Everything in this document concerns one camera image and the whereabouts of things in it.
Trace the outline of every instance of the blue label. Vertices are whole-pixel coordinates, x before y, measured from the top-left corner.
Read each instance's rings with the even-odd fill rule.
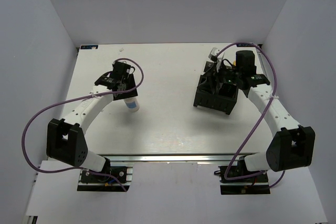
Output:
[[[137,107],[136,102],[126,103],[126,106],[130,109],[134,109]]]

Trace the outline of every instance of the small white object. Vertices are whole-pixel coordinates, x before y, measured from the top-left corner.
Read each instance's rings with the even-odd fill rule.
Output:
[[[213,47],[213,49],[211,49],[211,52],[209,54],[209,59],[211,60],[211,56],[216,56],[219,53],[219,49],[216,47]]]
[[[221,68],[221,64],[222,64],[222,61],[224,59],[224,54],[225,54],[225,52],[222,53],[221,55],[218,55],[218,57],[217,57],[217,66],[216,66],[217,72],[219,72],[219,69]]]
[[[259,152],[253,155],[248,155],[244,158],[244,160],[246,168],[250,172],[257,170],[270,170],[266,160],[266,152]]]
[[[140,108],[136,97],[126,98],[124,102],[130,112],[136,112]]]
[[[99,173],[103,169],[105,161],[106,159],[102,156],[99,156],[92,151],[88,151],[88,155],[80,166]]]
[[[251,88],[248,93],[248,98],[258,108],[259,112],[262,113],[269,102],[271,94],[272,87],[267,84],[262,84]],[[264,117],[273,137],[278,131],[281,131],[281,128],[292,130],[297,129],[300,125],[300,123],[288,113],[278,97],[274,98]]]

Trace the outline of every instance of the white table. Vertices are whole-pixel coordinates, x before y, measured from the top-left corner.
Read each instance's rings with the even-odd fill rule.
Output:
[[[144,70],[138,88],[140,110],[129,113],[123,101],[114,101],[93,121],[86,133],[91,151],[99,154],[234,153],[260,113],[240,91],[231,115],[193,107],[196,86],[213,47],[228,44],[99,45],[79,50],[67,99],[86,95],[93,83],[111,70],[117,58],[131,58]],[[235,60],[229,48],[225,58]],[[262,73],[256,55],[257,71]],[[135,81],[140,80],[139,70]],[[67,104],[63,115],[78,103]],[[272,139],[265,122],[259,126],[245,153],[264,151]]]
[[[37,224],[325,222],[307,168],[287,171],[270,195],[220,195],[219,179],[213,175],[219,164],[215,160],[220,157],[195,155],[188,159],[202,162],[178,163],[183,156],[167,156],[234,153],[257,121],[259,112],[242,92],[230,116],[193,107],[207,55],[213,47],[225,45],[99,45],[98,49],[80,50],[68,99],[90,92],[94,81],[109,71],[117,58],[129,57],[143,68],[145,80],[138,89],[140,110],[129,113],[123,101],[114,101],[86,134],[88,147],[96,153],[143,155],[112,157],[115,161],[137,161],[127,193],[76,191],[78,170],[39,174],[26,215],[38,216]],[[231,48],[225,57],[234,60],[236,50]],[[136,81],[139,74],[135,72]],[[75,106],[65,106],[64,114]],[[244,152],[263,151],[270,141],[270,130],[262,122]],[[159,160],[173,162],[141,162]],[[49,170],[64,167],[67,165],[58,161],[41,165]],[[270,183],[279,175],[268,172]]]

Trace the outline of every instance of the white backdrop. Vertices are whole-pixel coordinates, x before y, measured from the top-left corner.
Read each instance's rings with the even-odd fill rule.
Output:
[[[264,45],[281,100],[316,132],[309,168],[329,223],[336,223],[335,41],[336,0],[287,0]]]
[[[29,118],[63,100],[76,49],[50,0],[0,0],[0,216],[21,223],[35,171],[25,162],[20,138]],[[27,135],[31,161],[46,157],[46,127],[61,108],[33,123]]]
[[[80,44],[264,42],[286,0],[51,0]]]

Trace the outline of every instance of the black box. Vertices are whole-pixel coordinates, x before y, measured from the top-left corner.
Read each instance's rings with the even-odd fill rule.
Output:
[[[205,71],[209,67],[209,63],[205,66]],[[198,85],[205,81],[205,78],[200,76]],[[218,93],[210,94],[208,92],[197,89],[194,106],[202,106],[213,110],[219,110],[230,115],[234,106],[237,103],[238,88],[236,85],[223,83]]]

